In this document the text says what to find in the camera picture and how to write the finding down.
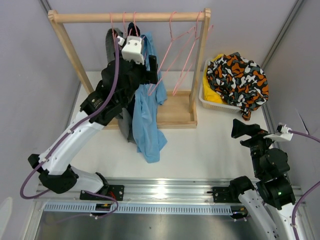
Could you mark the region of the pink hanger of yellow shorts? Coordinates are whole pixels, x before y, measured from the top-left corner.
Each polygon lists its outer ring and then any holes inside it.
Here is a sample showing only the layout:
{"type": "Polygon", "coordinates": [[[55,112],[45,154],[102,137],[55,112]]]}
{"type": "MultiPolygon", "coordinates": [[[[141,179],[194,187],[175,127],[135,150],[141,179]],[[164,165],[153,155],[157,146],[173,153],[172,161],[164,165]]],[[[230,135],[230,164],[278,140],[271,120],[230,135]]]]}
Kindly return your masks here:
{"type": "Polygon", "coordinates": [[[180,76],[179,79],[176,82],[176,85],[172,91],[172,95],[175,96],[179,90],[179,87],[182,85],[182,83],[184,82],[187,74],[189,73],[189,71],[191,70],[191,67],[195,64],[195,60],[191,61],[190,58],[192,57],[192,53],[194,52],[194,48],[196,46],[196,43],[198,42],[198,40],[200,39],[200,30],[199,30],[199,20],[200,20],[200,14],[202,13],[202,11],[200,11],[197,15],[197,19],[196,19],[196,23],[195,23],[195,29],[194,29],[194,40],[192,43],[192,46],[190,48],[190,51],[188,53],[188,56],[186,58],[186,61],[184,63],[184,66],[180,72],[180,76]]]}

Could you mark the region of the camouflage patterned shorts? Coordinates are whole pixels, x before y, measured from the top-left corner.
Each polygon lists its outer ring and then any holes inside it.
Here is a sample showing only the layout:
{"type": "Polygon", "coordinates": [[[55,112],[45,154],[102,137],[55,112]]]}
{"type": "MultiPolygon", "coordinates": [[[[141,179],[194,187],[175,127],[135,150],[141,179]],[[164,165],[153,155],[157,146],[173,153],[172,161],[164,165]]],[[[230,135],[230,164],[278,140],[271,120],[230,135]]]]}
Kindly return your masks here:
{"type": "Polygon", "coordinates": [[[208,64],[206,78],[210,88],[221,96],[224,104],[240,108],[245,121],[268,101],[268,80],[255,61],[234,52],[222,54],[208,64]]]}

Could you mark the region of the yellow shorts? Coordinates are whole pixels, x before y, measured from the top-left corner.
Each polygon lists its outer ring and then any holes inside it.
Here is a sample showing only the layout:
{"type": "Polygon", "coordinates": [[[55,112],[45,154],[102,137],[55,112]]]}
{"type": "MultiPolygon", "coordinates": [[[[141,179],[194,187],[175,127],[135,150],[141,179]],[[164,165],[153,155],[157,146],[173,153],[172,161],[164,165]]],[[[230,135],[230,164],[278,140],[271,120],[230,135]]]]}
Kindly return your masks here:
{"type": "Polygon", "coordinates": [[[221,96],[210,88],[210,85],[207,80],[208,65],[209,65],[208,63],[205,63],[204,70],[203,70],[203,78],[202,78],[203,94],[204,94],[203,99],[208,102],[213,102],[213,103],[217,103],[217,104],[224,104],[224,101],[221,98],[221,96]]]}

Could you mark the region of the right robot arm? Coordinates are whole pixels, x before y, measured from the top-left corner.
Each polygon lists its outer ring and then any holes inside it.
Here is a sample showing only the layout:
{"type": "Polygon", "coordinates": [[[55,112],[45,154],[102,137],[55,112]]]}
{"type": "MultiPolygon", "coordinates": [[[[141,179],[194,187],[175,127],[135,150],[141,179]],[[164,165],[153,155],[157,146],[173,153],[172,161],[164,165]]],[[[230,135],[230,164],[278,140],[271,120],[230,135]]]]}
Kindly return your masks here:
{"type": "Polygon", "coordinates": [[[254,176],[230,180],[228,186],[214,186],[209,194],[214,203],[237,204],[231,213],[234,220],[251,217],[265,240],[305,240],[304,228],[297,220],[300,200],[296,200],[293,187],[286,174],[290,170],[288,155],[274,142],[288,142],[292,129],[279,124],[275,133],[269,133],[258,124],[245,124],[238,119],[232,123],[231,137],[248,136],[240,144],[249,148],[254,176]]]}

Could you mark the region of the light blue shorts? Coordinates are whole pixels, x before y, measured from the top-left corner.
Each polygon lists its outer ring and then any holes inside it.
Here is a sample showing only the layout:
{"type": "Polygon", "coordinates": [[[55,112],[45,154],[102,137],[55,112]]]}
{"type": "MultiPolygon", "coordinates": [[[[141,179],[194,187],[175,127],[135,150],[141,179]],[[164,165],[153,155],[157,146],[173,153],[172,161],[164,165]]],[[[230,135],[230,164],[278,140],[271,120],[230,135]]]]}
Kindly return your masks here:
{"type": "Polygon", "coordinates": [[[167,90],[162,81],[156,87],[142,84],[135,91],[133,139],[137,152],[142,153],[149,164],[160,161],[160,152],[168,142],[157,126],[158,106],[162,106],[167,99],[167,90]]]}

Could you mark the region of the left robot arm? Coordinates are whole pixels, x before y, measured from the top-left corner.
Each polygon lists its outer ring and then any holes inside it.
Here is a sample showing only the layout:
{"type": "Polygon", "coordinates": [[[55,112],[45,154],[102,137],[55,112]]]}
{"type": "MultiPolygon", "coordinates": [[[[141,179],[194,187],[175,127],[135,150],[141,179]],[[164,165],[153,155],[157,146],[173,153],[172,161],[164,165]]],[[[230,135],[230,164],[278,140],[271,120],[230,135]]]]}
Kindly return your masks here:
{"type": "Polygon", "coordinates": [[[139,87],[157,81],[158,63],[154,55],[149,55],[145,64],[122,56],[111,61],[101,71],[96,89],[82,102],[75,119],[59,139],[45,152],[28,157],[46,191],[63,194],[78,190],[106,195],[109,183],[101,173],[78,170],[71,166],[71,161],[96,133],[127,108],[139,87]]]}

